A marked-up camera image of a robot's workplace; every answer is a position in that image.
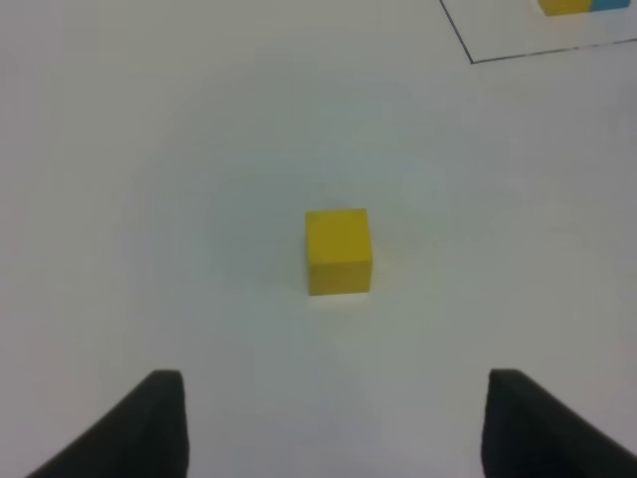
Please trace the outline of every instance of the wooden block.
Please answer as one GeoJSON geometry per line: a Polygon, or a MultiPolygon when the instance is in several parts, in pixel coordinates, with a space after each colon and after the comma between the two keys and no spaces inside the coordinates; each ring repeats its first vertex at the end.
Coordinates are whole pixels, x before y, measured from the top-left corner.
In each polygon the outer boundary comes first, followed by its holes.
{"type": "Polygon", "coordinates": [[[629,5],[630,0],[593,0],[590,11],[614,10],[616,8],[627,8],[629,5]]]}
{"type": "Polygon", "coordinates": [[[310,295],[369,292],[371,239],[364,209],[306,214],[310,295]]]}
{"type": "Polygon", "coordinates": [[[538,0],[547,16],[586,13],[590,11],[592,0],[538,0]]]}

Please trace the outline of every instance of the white surface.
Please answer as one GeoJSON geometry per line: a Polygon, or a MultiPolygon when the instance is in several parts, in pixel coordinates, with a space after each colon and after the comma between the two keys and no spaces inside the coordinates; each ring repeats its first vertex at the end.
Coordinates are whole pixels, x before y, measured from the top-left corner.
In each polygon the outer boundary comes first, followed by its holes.
{"type": "Polygon", "coordinates": [[[637,38],[637,6],[546,17],[537,0],[444,0],[474,61],[637,38]]]}
{"type": "Polygon", "coordinates": [[[481,476],[491,367],[637,450],[634,45],[469,66],[437,1],[0,4],[0,474],[183,370],[194,478],[481,476]],[[367,298],[306,296],[367,207],[367,298]]]}

